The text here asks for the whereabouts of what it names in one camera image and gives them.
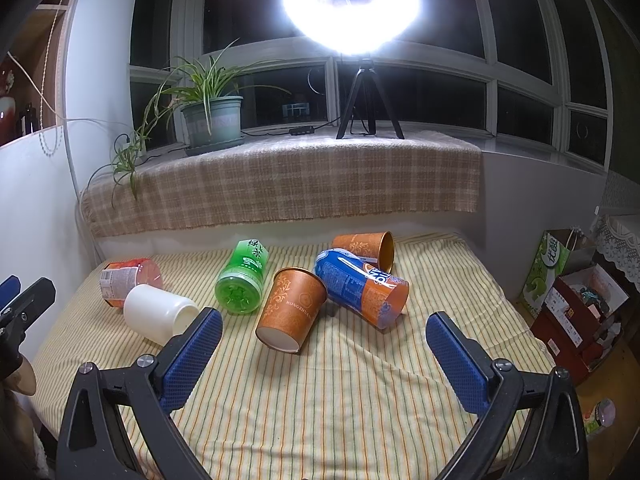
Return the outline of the gloved left hand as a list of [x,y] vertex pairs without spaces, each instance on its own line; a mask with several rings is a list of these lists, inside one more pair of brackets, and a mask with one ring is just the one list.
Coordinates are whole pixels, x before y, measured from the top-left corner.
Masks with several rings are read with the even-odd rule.
[[50,479],[46,451],[32,418],[19,396],[37,390],[32,364],[23,356],[20,367],[1,382],[1,478]]

